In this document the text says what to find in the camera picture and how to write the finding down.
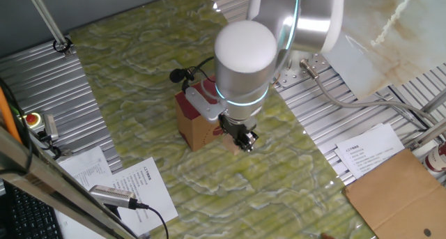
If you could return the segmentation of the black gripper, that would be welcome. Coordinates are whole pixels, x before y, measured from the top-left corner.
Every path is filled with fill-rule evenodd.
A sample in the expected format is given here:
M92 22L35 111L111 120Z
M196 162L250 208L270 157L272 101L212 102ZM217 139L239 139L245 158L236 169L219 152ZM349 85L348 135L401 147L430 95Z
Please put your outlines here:
M225 134L233 137L235 134L242 133L238 137L241 150L251 152L254 149L254 144L259 138L258 135L253 132L257 124L255 117L251 116L245 120L236 120L224 114L220 114L219 122Z

